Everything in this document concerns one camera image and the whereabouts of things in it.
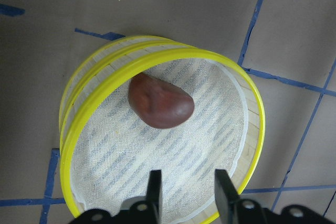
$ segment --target yellow rim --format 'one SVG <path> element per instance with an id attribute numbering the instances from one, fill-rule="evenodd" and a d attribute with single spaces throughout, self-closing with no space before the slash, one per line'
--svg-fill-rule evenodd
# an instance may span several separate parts
<path id="1" fill-rule="evenodd" d="M 63 134 L 64 134 L 64 128 L 68 120 L 68 115 L 71 111 L 71 105 L 74 104 L 75 100 L 77 99 L 78 95 L 80 94 L 81 90 L 85 87 L 85 85 L 91 80 L 91 77 L 95 76 L 97 73 L 99 73 L 104 67 L 106 67 L 108 64 L 114 62 L 115 60 L 123 57 L 124 55 L 127 55 L 129 53 L 135 52 L 142 48 L 152 47 L 152 46 L 158 46 L 158 45 L 179 45 L 179 46 L 188 46 L 183 43 L 175 42 L 175 41 L 162 41 L 162 40 L 154 40 L 154 41 L 145 41 L 140 42 L 135 45 L 130 45 L 126 48 L 117 50 L 109 55 L 107 55 L 104 59 L 99 61 L 98 64 L 93 66 L 82 78 L 81 80 L 76 84 L 74 87 L 70 97 L 68 98 L 64 113 L 61 116 L 61 124 L 62 127 L 60 129 L 60 149 L 62 149 L 63 145 Z"/>
<path id="2" fill-rule="evenodd" d="M 70 88 L 70 85 L 71 83 L 73 82 L 73 79 L 75 78 L 75 76 L 78 75 L 78 73 L 82 70 L 83 67 L 85 67 L 85 65 L 93 59 L 94 56 L 96 56 L 97 54 L 99 54 L 100 52 L 106 50 L 107 48 L 115 45 L 115 44 L 118 44 L 124 40 L 132 40 L 132 39 L 138 39 L 138 38 L 155 38 L 155 39 L 161 39 L 161 40 L 166 40 L 166 41 L 173 41 L 171 39 L 167 39 L 167 38 L 163 38 L 163 37 L 158 37 L 158 36 L 144 36 L 144 35 L 138 35 L 138 36 L 127 36 L 127 37 L 123 37 L 123 38 L 120 38 L 120 39 L 116 39 L 110 43 L 107 43 L 106 45 L 102 46 L 101 48 L 99 48 L 98 50 L 96 50 L 93 54 L 91 54 L 77 69 L 76 71 L 72 74 L 72 76 L 70 77 L 66 87 L 65 87 L 65 90 L 64 90 L 64 93 L 63 93 L 63 96 L 62 96 L 62 99 L 61 99 L 61 103 L 60 103 L 60 110 L 59 110 L 59 115 L 58 115 L 58 125 L 59 125 L 59 130 L 61 130 L 61 127 L 62 127 L 62 114 L 64 114 L 64 102 L 65 102 L 65 98 L 66 98 L 66 94 L 68 93 L 68 90 Z"/>
<path id="3" fill-rule="evenodd" d="M 61 163 L 60 163 L 60 173 L 61 173 L 61 187 L 65 197 L 65 201 L 71 211 L 71 213 L 76 217 L 80 215 L 80 211 L 77 208 L 75 199 L 71 192 L 70 187 L 70 168 L 71 159 L 74 152 L 77 139 L 84 128 L 86 122 L 89 120 L 92 113 L 97 109 L 97 107 L 103 102 L 103 100 L 109 96 L 116 88 L 125 83 L 127 80 L 131 79 L 136 74 L 156 66 L 158 64 L 186 58 L 203 58 L 217 61 L 229 68 L 234 69 L 238 72 L 250 85 L 259 107 L 259 118 L 260 118 L 260 128 L 259 128 L 259 138 L 257 148 L 254 154 L 254 158 L 246 174 L 243 182 L 238 187 L 238 193 L 242 193 L 246 187 L 248 181 L 250 180 L 253 171 L 256 168 L 257 162 L 260 157 L 262 144 L 265 135 L 265 112 L 263 107 L 263 102 L 259 91 L 257 90 L 252 79 L 247 75 L 247 73 L 232 60 L 216 54 L 214 52 L 197 49 L 197 48 L 180 48 L 180 49 L 169 49 L 160 52 L 154 52 L 143 57 L 140 57 L 122 68 L 115 71 L 111 76 L 109 76 L 105 81 L 99 84 L 99 86 L 90 94 L 82 106 L 79 108 L 78 112 L 73 119 L 73 122 L 68 130 L 67 136 L 65 138 L 64 144 L 61 147 Z M 213 214 L 203 223 L 210 223 L 218 217 L 218 213 Z"/>

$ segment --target gray floor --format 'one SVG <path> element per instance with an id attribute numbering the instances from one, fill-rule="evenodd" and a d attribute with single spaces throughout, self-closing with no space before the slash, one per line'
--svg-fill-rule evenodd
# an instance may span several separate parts
<path id="1" fill-rule="evenodd" d="M 43 198 L 50 150 L 59 146 L 58 109 L 66 82 L 108 42 L 75 28 L 160 35 L 237 61 L 256 3 L 0 0 L 25 10 L 16 17 L 0 15 L 0 200 Z M 320 214 L 328 210 L 325 215 L 336 221 L 336 200 L 331 200 L 336 190 L 336 73 L 325 87 L 329 91 L 322 90 L 336 57 L 335 40 L 336 0 L 264 0 L 250 36 L 243 67 L 273 79 L 251 75 L 264 100 L 267 126 L 247 189 L 301 188 L 284 190 L 276 212 L 298 203 Z M 301 88 L 298 82 L 308 85 Z M 62 197 L 59 183 L 55 186 L 54 197 Z M 245 196 L 272 207 L 277 195 Z M 39 205 L 0 207 L 3 224 L 37 223 L 40 213 Z M 49 224 L 70 219 L 66 205 L 51 206 Z"/>

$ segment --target red potato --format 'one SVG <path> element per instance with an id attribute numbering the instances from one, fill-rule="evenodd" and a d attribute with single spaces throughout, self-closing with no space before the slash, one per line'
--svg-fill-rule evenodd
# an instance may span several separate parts
<path id="1" fill-rule="evenodd" d="M 193 98 L 181 88 L 145 73 L 132 78 L 128 100 L 146 124 L 158 129 L 180 125 L 193 114 L 195 108 Z"/>

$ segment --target blue stripe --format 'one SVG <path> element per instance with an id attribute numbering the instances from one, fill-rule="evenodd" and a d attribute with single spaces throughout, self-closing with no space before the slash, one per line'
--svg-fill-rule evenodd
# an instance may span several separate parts
<path id="1" fill-rule="evenodd" d="M 324 91 L 324 94 L 327 94 L 327 95 L 331 95 L 331 96 L 333 96 L 333 97 L 336 97 L 336 91 L 331 91 L 331 90 L 326 89 L 326 90 Z"/>
<path id="2" fill-rule="evenodd" d="M 330 199 L 330 201 L 329 201 L 329 203 L 328 203 L 328 205 L 327 205 L 327 208 L 326 208 L 326 210 L 324 211 L 324 213 L 323 213 L 323 215 L 322 215 L 323 217 L 326 216 L 326 214 L 327 214 L 327 212 L 328 212 L 328 210 L 329 210 L 329 207 L 330 207 L 332 201 L 334 200 L 335 194 L 336 194 L 336 191 L 335 191 L 334 194 L 332 195 L 332 197 L 331 197 L 331 199 Z"/>
<path id="3" fill-rule="evenodd" d="M 294 186 L 284 187 L 282 191 L 302 191 L 302 190 L 322 190 L 322 189 L 334 189 L 336 185 L 321 185 L 321 186 Z M 256 188 L 245 189 L 242 194 L 255 194 L 255 193 L 273 193 L 279 191 L 280 187 L 276 188 Z"/>
<path id="4" fill-rule="evenodd" d="M 55 182 L 54 176 L 56 172 L 58 158 L 59 158 L 59 149 L 52 149 L 51 157 L 49 161 L 48 174 L 47 174 L 46 189 L 44 192 L 45 198 L 52 198 L 53 196 L 53 189 L 54 189 L 54 182 Z"/>
<path id="5" fill-rule="evenodd" d="M 279 188 L 245 189 L 242 194 L 272 193 L 278 190 Z"/>
<path id="6" fill-rule="evenodd" d="M 304 88 L 304 89 L 309 89 L 309 90 L 316 91 L 316 92 L 319 92 L 319 93 L 324 92 L 323 88 L 320 88 L 320 87 L 317 87 L 317 86 L 314 86 L 314 85 L 310 85 L 310 84 L 307 84 L 307 83 L 304 83 L 304 82 L 294 81 L 294 80 L 287 79 L 287 78 L 280 77 L 280 76 L 274 76 L 273 74 L 265 73 L 265 72 L 254 70 L 254 69 L 251 69 L 251 68 L 243 68 L 243 69 L 245 70 L 246 73 L 253 74 L 254 76 L 257 76 L 257 77 L 260 77 L 260 78 L 275 79 L 275 80 L 278 80 L 278 81 L 280 81 L 284 84 L 288 84 L 288 85 L 292 85 L 292 86 L 296 86 L 296 87 L 300 87 L 300 88 Z"/>
<path id="7" fill-rule="evenodd" d="M 0 14 L 15 17 L 25 13 L 24 9 L 0 4 Z"/>
<path id="8" fill-rule="evenodd" d="M 55 204 L 65 204 L 65 200 L 63 198 L 57 198 L 57 199 L 2 199 L 2 200 L 0 200 L 0 207 L 55 205 Z"/>
<path id="9" fill-rule="evenodd" d="M 287 170 L 287 172 L 286 172 L 286 174 L 285 174 L 284 180 L 282 181 L 281 187 L 280 187 L 280 189 L 279 189 L 279 191 L 278 191 L 277 197 L 275 198 L 275 200 L 274 200 L 274 202 L 273 202 L 273 205 L 272 205 L 272 208 L 271 208 L 272 211 L 274 211 L 275 206 L 277 205 L 277 203 L 278 203 L 278 201 L 279 201 L 280 195 L 281 195 L 282 191 L 284 190 L 283 188 L 284 188 L 284 186 L 285 186 L 285 184 L 286 184 L 286 181 L 287 181 L 287 179 L 288 179 L 288 174 L 289 174 L 290 171 L 292 170 L 293 165 L 294 165 L 294 163 L 295 163 L 295 161 L 296 161 L 296 158 L 297 158 L 297 156 L 298 156 L 298 154 L 299 154 L 299 152 L 300 152 L 300 150 L 301 150 L 301 147 L 302 147 L 302 145 L 303 145 L 303 143 L 304 143 L 304 140 L 306 139 L 306 135 L 307 135 L 307 133 L 308 133 L 308 131 L 309 131 L 310 125 L 311 125 L 311 123 L 312 123 L 312 121 L 313 121 L 313 119 L 314 119 L 314 117 L 315 117 L 315 115 L 316 115 L 317 109 L 318 109 L 319 106 L 320 106 L 321 100 L 322 100 L 323 95 L 324 95 L 324 91 L 326 90 L 326 88 L 327 88 L 327 86 L 328 86 L 328 84 L 329 84 L 329 81 L 330 81 L 330 79 L 331 79 L 331 76 L 332 76 L 332 74 L 333 74 L 333 72 L 334 72 L 334 70 L 335 70 L 335 66 L 336 66 L 336 58 L 335 58 L 335 60 L 334 60 L 334 62 L 333 62 L 333 64 L 332 64 L 332 66 L 331 66 L 331 69 L 330 69 L 330 72 L 329 72 L 329 74 L 328 74 L 328 77 L 327 77 L 327 79 L 326 79 L 326 81 L 325 81 L 325 83 L 324 83 L 323 90 L 322 90 L 322 92 L 321 92 L 321 94 L 320 94 L 320 96 L 319 96 L 319 98 L 318 98 L 318 100 L 317 100 L 317 102 L 316 102 L 315 108 L 314 108 L 313 113 L 311 114 L 311 117 L 310 117 L 310 119 L 309 119 L 309 121 L 308 121 L 308 124 L 307 124 L 307 126 L 306 126 L 306 128 L 305 128 L 305 130 L 304 130 L 304 133 L 303 133 L 303 135 L 302 135 L 302 138 L 301 138 L 301 140 L 300 140 L 300 143 L 299 143 L 299 145 L 298 145 L 298 147 L 297 147 L 297 149 L 296 149 L 296 151 L 295 151 L 294 157 L 293 157 L 292 161 L 290 162 L 290 165 L 289 165 L 288 170 Z"/>
<path id="10" fill-rule="evenodd" d="M 55 172 L 58 163 L 58 158 L 59 158 L 59 149 L 52 149 L 47 174 L 46 189 L 44 192 L 44 199 L 51 199 L 53 196 Z M 43 204 L 39 224 L 47 224 L 49 210 L 50 210 L 50 204 Z"/>
<path id="11" fill-rule="evenodd" d="M 239 59 L 238 59 L 238 65 L 240 65 L 240 66 L 243 64 L 245 54 L 246 54 L 246 51 L 247 51 L 247 47 L 248 47 L 248 42 L 250 40 L 250 36 L 251 36 L 252 30 L 254 28 L 254 25 L 257 22 L 257 19 L 258 19 L 259 12 L 260 12 L 261 6 L 263 4 L 263 1 L 264 0 L 258 0 L 257 4 L 256 4 L 256 7 L 254 9 L 254 13 L 253 13 L 250 25 L 247 29 L 247 34 L 245 36 L 245 40 L 244 40 L 244 43 L 243 43 L 243 46 L 242 46 L 242 50 L 240 51 L 240 56 L 239 56 Z"/>
<path id="12" fill-rule="evenodd" d="M 106 34 L 97 34 L 97 33 L 92 33 L 90 31 L 84 31 L 84 30 L 81 30 L 81 29 L 78 29 L 78 28 L 75 28 L 75 32 L 90 35 L 90 36 L 94 36 L 94 37 L 98 37 L 98 38 L 102 38 L 102 39 L 107 39 L 107 40 L 116 40 L 116 39 L 120 39 L 120 38 L 125 37 L 125 35 L 116 34 L 116 33 L 113 33 L 113 32 L 109 32 L 109 33 L 106 33 Z"/>

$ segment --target sieve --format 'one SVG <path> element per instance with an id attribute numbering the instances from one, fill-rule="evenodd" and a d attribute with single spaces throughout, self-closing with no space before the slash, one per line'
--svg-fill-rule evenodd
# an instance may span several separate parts
<path id="1" fill-rule="evenodd" d="M 193 115 L 171 129 L 145 124 L 128 104 L 140 72 L 182 88 Z M 62 191 L 77 217 L 91 208 L 116 215 L 145 195 L 149 171 L 162 170 L 162 223 L 210 223 L 218 217 L 214 170 L 241 193 L 257 165 L 265 133 L 260 94 L 230 59 L 157 36 L 115 40 L 70 78 L 59 113 Z"/>

